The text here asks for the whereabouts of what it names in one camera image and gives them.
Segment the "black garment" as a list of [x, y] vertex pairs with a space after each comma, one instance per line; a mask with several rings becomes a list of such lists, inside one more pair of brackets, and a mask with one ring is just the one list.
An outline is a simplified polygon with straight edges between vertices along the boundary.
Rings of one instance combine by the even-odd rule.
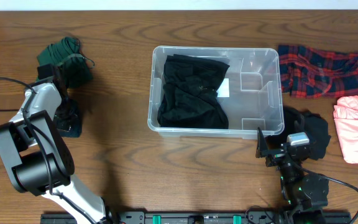
[[229, 120], [218, 102], [218, 89], [229, 65], [217, 60], [169, 55], [164, 95], [157, 121], [164, 128], [227, 129]]
[[331, 136], [328, 133], [328, 122], [319, 114], [308, 110], [298, 111], [292, 107], [283, 107], [284, 130], [276, 136], [269, 136], [265, 139], [271, 147], [280, 147], [281, 143], [287, 141], [290, 134], [305, 132], [310, 140], [306, 146], [309, 150], [310, 159], [318, 160], [325, 156], [326, 148], [329, 145]]

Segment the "navy garment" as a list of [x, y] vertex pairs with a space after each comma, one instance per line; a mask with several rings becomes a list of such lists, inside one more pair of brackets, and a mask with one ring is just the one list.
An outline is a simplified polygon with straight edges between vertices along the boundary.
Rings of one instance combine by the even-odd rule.
[[62, 137], [78, 138], [82, 133], [82, 118], [78, 103], [70, 98], [70, 114], [71, 114], [71, 129], [69, 131], [59, 130], [58, 132]]

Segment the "clear plastic storage bin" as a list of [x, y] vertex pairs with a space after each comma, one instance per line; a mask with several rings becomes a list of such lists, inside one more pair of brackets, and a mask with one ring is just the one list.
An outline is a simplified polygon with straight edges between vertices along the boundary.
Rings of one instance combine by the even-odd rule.
[[[164, 128], [157, 114], [164, 95], [164, 63], [169, 55], [217, 60], [229, 65], [229, 98], [218, 98], [227, 115], [227, 129]], [[201, 136], [257, 139], [257, 128], [264, 136], [276, 136], [284, 130], [279, 56], [271, 48], [230, 47], [156, 47], [152, 54], [149, 111], [147, 124], [163, 137]]]

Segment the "red plaid shirt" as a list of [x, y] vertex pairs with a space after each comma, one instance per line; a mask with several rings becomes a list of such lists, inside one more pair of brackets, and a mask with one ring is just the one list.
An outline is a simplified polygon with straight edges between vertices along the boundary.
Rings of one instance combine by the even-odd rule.
[[358, 95], [358, 52], [278, 46], [282, 91], [294, 98]]

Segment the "pink folded garment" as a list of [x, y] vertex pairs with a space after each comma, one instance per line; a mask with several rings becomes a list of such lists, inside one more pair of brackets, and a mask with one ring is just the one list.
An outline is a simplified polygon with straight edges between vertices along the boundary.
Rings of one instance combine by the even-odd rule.
[[358, 96], [338, 99], [333, 116], [344, 160], [358, 164]]

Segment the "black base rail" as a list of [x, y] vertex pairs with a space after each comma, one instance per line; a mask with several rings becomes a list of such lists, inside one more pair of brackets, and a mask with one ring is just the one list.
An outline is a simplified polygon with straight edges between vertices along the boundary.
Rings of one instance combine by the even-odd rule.
[[[122, 212], [119, 223], [125, 224], [246, 224], [246, 223], [289, 223], [272, 211], [249, 210], [244, 213], [144, 213]], [[293, 215], [293, 223], [349, 223], [348, 212], [304, 212]]]

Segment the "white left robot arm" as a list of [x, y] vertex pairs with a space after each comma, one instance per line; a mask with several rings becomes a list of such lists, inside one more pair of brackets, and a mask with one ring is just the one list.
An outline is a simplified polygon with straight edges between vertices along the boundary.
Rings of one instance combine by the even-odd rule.
[[0, 125], [0, 157], [18, 192], [42, 196], [65, 209], [41, 215], [41, 223], [273, 223], [274, 215], [257, 207], [243, 213], [113, 212], [74, 174], [71, 153], [52, 121], [65, 102], [65, 86], [51, 80], [24, 86], [21, 108]]

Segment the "white label in bin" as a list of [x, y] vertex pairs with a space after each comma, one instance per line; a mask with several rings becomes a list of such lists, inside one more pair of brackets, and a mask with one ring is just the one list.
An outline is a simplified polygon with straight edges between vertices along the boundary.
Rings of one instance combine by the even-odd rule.
[[220, 87], [217, 90], [218, 98], [229, 98], [230, 90], [229, 90], [229, 79], [225, 78], [221, 83]]

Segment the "dark green folded garment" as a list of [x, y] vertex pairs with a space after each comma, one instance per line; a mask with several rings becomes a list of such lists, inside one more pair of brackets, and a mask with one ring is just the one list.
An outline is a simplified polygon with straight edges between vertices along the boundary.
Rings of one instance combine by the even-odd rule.
[[81, 42], [74, 37], [64, 37], [54, 44], [49, 44], [37, 56], [40, 66], [52, 64], [63, 73], [67, 88], [79, 88], [93, 79], [91, 69], [95, 63], [84, 56]]

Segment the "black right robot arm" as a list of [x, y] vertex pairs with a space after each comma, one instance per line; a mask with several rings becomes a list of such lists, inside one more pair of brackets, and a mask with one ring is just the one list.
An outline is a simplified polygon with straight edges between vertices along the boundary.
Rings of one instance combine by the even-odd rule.
[[329, 183], [318, 174], [304, 171], [301, 163], [311, 157], [307, 145], [283, 143], [279, 149], [265, 147], [260, 155], [266, 166], [280, 172], [283, 198], [288, 201], [277, 218], [279, 223], [326, 223], [323, 207], [328, 204]]

